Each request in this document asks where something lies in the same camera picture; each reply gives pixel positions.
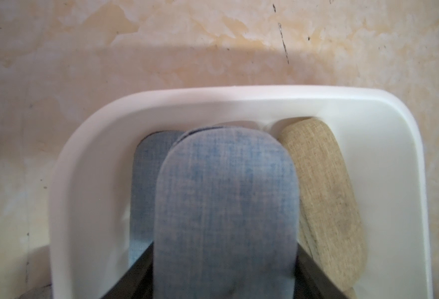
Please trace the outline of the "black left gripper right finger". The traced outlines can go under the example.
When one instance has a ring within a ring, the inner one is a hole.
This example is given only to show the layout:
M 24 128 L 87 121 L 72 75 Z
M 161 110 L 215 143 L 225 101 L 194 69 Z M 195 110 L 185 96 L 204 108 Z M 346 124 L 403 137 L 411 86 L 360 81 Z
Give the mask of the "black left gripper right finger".
M 295 299 L 346 299 L 300 244 L 295 260 Z

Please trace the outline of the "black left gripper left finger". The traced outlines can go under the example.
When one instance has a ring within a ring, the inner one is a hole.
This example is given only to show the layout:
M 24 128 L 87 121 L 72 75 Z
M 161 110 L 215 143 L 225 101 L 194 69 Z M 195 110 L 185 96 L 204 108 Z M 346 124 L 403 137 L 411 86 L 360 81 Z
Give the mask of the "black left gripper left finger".
M 102 299 L 153 298 L 153 243 Z

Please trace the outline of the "brown glasses case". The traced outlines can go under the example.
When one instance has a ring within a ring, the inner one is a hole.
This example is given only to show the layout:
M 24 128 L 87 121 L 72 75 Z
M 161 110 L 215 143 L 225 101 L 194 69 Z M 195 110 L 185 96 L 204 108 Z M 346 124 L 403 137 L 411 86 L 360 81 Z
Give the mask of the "brown glasses case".
M 300 187 L 299 244 L 348 299 L 367 262 L 365 229 L 339 144 L 316 118 L 285 127 Z

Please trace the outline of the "light blue glasses case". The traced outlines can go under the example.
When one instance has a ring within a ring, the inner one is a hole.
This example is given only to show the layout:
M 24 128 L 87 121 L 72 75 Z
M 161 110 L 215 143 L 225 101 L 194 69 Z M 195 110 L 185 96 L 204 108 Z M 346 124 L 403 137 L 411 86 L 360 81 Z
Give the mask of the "light blue glasses case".
M 156 132 L 145 137 L 133 156 L 128 263 L 133 265 L 153 242 L 157 177 L 181 131 Z

